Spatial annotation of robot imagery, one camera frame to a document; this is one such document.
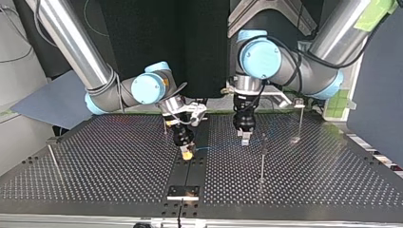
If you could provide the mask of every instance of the green tape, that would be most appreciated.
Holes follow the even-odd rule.
[[[397,7],[395,0],[372,0],[356,21],[354,28],[372,31],[386,13],[392,13]]]
[[[331,118],[343,117],[344,109],[347,107],[348,95],[348,89],[339,90],[338,93],[329,100],[325,116]]]
[[[13,112],[13,111],[11,111],[11,110],[6,110],[6,111],[4,111],[4,112],[0,112],[0,117],[2,117],[2,116],[8,116],[8,115],[11,115],[11,114],[14,114],[15,112]]]

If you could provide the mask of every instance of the gray panel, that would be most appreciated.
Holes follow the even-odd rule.
[[[71,129],[91,117],[86,90],[74,71],[69,71],[14,105],[11,110],[32,119]]]
[[[361,65],[348,127],[403,166],[403,10],[397,9],[371,41]]]

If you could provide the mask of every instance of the silver arm tube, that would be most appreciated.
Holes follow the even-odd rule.
[[[37,0],[26,0],[36,11]],[[89,39],[66,0],[41,0],[39,17],[87,89],[104,86],[111,78],[109,66]]]
[[[355,24],[371,0],[341,0],[326,21],[309,51],[319,59],[342,65],[362,45],[369,31]]]

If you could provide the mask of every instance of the metal frame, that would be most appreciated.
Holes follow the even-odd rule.
[[[313,115],[309,118],[320,119],[320,116]],[[64,140],[71,137],[71,135],[76,134],[77,131],[82,129],[88,123],[92,122],[90,120],[86,123],[82,123],[79,127],[76,127],[73,131],[66,135]],[[206,146],[209,144],[209,128],[210,122],[201,122],[201,125],[198,128],[198,132],[196,135],[196,144],[201,148],[196,156],[194,163],[180,161],[181,155],[177,154],[177,163],[174,165],[168,184],[166,187],[170,185],[194,185],[200,186],[201,190],[203,191],[204,188],[204,176],[206,172],[205,163],[207,161],[208,156],[208,149]],[[331,124],[324,123],[325,127],[331,126]],[[368,162],[371,162],[371,155],[369,155],[364,149],[362,149],[358,144],[352,141],[350,138],[343,136],[343,141],[346,145],[349,145],[355,152],[355,154],[359,157],[369,158]],[[37,156],[41,156],[44,153],[48,153],[46,149],[39,152]],[[2,176],[1,180],[7,179],[10,175],[15,174],[21,170],[21,167],[15,167],[11,170],[7,176]],[[393,174],[391,170],[389,170],[386,166],[381,164],[376,164],[376,172],[379,175],[384,175],[388,178],[389,182],[394,184],[394,187],[397,189],[403,189],[403,181]],[[10,202],[6,204],[1,204],[3,209],[7,208],[8,206],[12,206],[15,202]],[[168,203],[169,206],[164,209],[168,213],[175,212],[175,216],[167,214],[167,216],[159,217],[158,214],[154,213],[153,211],[158,211],[159,208],[162,208],[163,204]],[[360,209],[354,209],[351,207],[346,207],[346,211],[334,211],[330,213],[331,209],[317,208],[312,210],[311,207],[299,207],[299,208],[287,208],[287,207],[279,207],[279,208],[272,208],[271,210],[266,211],[267,216],[266,219],[261,220],[259,216],[254,216],[253,214],[256,213],[256,209],[259,210],[266,210],[266,207],[259,207],[253,210],[242,210],[242,208],[252,208],[249,206],[241,206],[241,207],[222,207],[222,213],[216,214],[216,218],[211,217],[211,213],[215,213],[217,209],[212,210],[213,208],[206,206],[202,200],[199,202],[189,202],[189,201],[171,201],[166,200],[159,205],[144,205],[135,209],[130,207],[129,205],[122,205],[119,207],[113,207],[107,203],[98,203],[95,202],[92,206],[87,207],[86,204],[82,203],[52,203],[49,206],[58,206],[58,207],[65,207],[64,210],[59,210],[57,213],[62,216],[58,215],[33,215],[33,214],[4,214],[5,211],[2,210],[3,214],[0,214],[0,226],[29,226],[29,227],[46,227],[46,226],[61,226],[61,227],[70,227],[70,226],[88,226],[88,227],[107,227],[107,226],[116,226],[116,227],[132,227],[137,222],[142,223],[150,223],[153,227],[178,227],[178,216],[181,217],[181,224],[184,227],[244,227],[244,226],[251,226],[251,227],[289,227],[289,226],[314,226],[314,227],[403,227],[403,220],[402,224],[395,224],[395,223],[371,223],[371,222],[360,222],[360,220],[374,220],[378,219],[382,222],[397,222],[397,218],[400,218],[401,211],[390,211],[389,214],[385,216],[385,212],[382,210],[375,210],[373,209],[371,213],[371,217],[368,217],[369,214],[366,214],[368,211],[360,212]],[[21,207],[27,207],[26,209],[29,211],[34,211],[35,213],[43,213],[43,208],[47,208],[45,203],[41,204],[41,207],[37,205],[32,205],[29,203],[26,204],[19,204]],[[156,215],[153,217],[140,217],[139,215],[145,215],[149,212],[148,215]],[[322,216],[316,217],[315,215],[320,215],[321,213],[329,213],[328,215],[332,215],[332,218],[329,220],[335,220],[338,218],[337,222],[334,221],[325,221],[326,218]],[[311,221],[303,221],[303,218],[306,218]]]
[[[228,38],[231,38],[256,14],[263,10],[277,10],[297,27],[299,9],[302,3],[299,0],[242,0],[228,18]],[[299,30],[304,35],[310,35],[317,27],[309,12],[303,8]]]

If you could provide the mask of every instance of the small yellow object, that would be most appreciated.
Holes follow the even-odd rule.
[[[182,158],[185,161],[189,161],[189,160],[191,160],[193,158],[193,153],[190,152],[190,151],[182,152]]]

